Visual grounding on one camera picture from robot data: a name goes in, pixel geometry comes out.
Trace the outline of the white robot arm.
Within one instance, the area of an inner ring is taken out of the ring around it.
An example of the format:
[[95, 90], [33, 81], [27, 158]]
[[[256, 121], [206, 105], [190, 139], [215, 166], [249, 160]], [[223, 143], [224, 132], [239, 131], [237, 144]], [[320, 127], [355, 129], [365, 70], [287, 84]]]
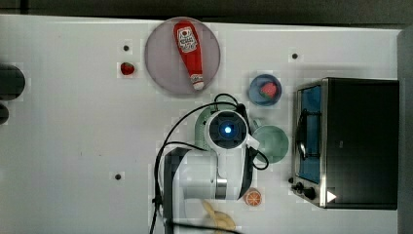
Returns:
[[235, 110], [221, 110], [206, 120], [206, 150], [176, 147], [162, 163], [165, 234], [201, 234], [186, 214], [189, 199], [239, 200], [252, 183], [249, 151], [259, 142], [246, 118]]

